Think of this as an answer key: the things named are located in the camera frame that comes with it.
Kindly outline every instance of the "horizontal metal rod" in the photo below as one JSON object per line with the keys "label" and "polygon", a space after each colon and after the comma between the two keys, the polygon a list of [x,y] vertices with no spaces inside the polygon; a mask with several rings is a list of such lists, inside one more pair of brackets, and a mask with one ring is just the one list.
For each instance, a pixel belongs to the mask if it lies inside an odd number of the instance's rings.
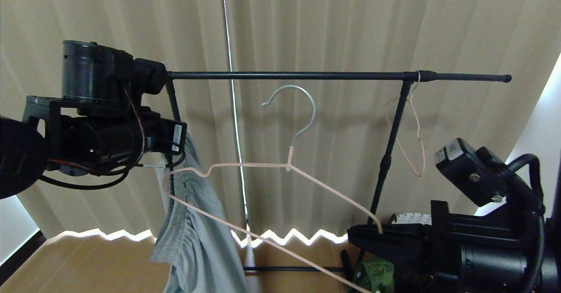
{"label": "horizontal metal rod", "polygon": [[497,81],[509,82],[510,75],[446,74],[434,71],[336,72],[336,71],[169,71],[170,79],[289,79],[289,80],[399,80],[399,81]]}
{"label": "horizontal metal rod", "polygon": [[[341,267],[324,267],[325,269],[331,272],[344,272],[344,269]],[[245,271],[319,271],[316,268],[312,267],[244,267]]]}

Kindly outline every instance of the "hanger hook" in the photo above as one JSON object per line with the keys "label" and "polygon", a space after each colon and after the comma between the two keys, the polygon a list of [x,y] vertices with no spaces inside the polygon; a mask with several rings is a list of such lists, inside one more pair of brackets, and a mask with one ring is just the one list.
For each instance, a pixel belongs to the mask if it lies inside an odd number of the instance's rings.
{"label": "hanger hook", "polygon": [[264,107],[266,105],[269,105],[271,103],[271,101],[273,101],[273,98],[277,95],[277,93],[279,93],[279,91],[281,91],[282,89],[286,89],[286,88],[294,88],[294,89],[298,89],[300,91],[302,91],[303,93],[306,93],[308,99],[310,99],[310,102],[312,103],[312,119],[310,119],[310,123],[308,123],[308,125],[306,125],[303,129],[301,129],[300,131],[298,131],[298,133],[296,133],[294,135],[294,137],[292,138],[292,143],[291,146],[294,147],[294,141],[296,141],[296,137],[298,137],[298,135],[306,132],[307,129],[310,128],[310,126],[312,125],[312,123],[314,123],[314,119],[315,119],[315,111],[316,111],[316,107],[315,107],[315,101],[314,98],[312,98],[312,96],[310,95],[309,92],[307,92],[307,90],[305,90],[304,88],[300,87],[300,86],[296,86],[296,85],[284,85],[282,87],[280,87],[279,89],[275,90],[275,92],[271,95],[271,97],[269,97],[269,99],[262,103],[261,106]]}

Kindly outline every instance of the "black baseboard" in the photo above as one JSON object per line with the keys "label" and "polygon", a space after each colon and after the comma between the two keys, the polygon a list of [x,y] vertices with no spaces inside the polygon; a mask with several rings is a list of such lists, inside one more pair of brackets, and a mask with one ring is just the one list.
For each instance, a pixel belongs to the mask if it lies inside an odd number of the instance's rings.
{"label": "black baseboard", "polygon": [[0,285],[3,285],[9,277],[21,267],[21,265],[33,255],[35,251],[46,241],[41,231],[35,233],[20,249],[0,265]]}

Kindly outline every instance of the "gray garment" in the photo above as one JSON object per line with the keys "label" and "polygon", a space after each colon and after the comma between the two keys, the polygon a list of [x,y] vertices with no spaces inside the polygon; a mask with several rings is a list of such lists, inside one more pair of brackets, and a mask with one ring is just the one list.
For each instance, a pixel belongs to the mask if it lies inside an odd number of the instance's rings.
{"label": "gray garment", "polygon": [[[178,166],[200,170],[198,156],[188,134],[185,161]],[[171,193],[199,209],[226,219],[220,200],[206,178],[193,172],[174,175]],[[202,214],[169,201],[152,261],[172,265],[165,293],[244,293],[244,269],[230,229]]]}

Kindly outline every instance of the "sticker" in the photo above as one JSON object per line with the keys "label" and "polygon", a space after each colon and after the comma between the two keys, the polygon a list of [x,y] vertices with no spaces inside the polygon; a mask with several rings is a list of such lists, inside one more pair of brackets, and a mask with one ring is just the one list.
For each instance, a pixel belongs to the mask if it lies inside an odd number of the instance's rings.
{"label": "sticker", "polygon": [[[181,129],[183,126],[181,124],[176,124],[174,129],[174,143],[177,145],[181,144]],[[179,147],[172,145],[172,151],[179,151]]]}
{"label": "sticker", "polygon": [[444,147],[443,147],[441,150],[437,151],[437,153],[434,155],[434,163],[438,165],[444,159],[446,159],[446,154],[444,153]]}
{"label": "sticker", "polygon": [[455,139],[446,145],[446,153],[448,154],[448,159],[451,161],[463,155],[458,139]]}

